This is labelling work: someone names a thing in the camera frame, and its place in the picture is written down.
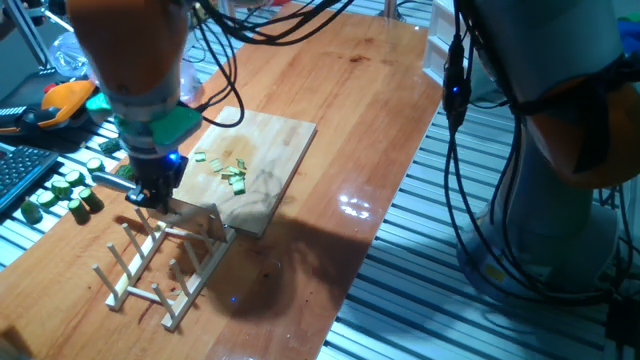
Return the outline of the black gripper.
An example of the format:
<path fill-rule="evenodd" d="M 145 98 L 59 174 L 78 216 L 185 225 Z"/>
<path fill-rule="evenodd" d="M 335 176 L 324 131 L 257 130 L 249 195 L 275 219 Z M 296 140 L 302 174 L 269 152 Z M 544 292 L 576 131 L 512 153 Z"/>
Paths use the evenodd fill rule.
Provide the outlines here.
<path fill-rule="evenodd" d="M 188 158 L 178 151 L 154 158 L 131 156 L 137 186 L 126 191 L 125 199 L 137 207 L 168 214 L 173 190 L 179 186 L 187 164 Z"/>

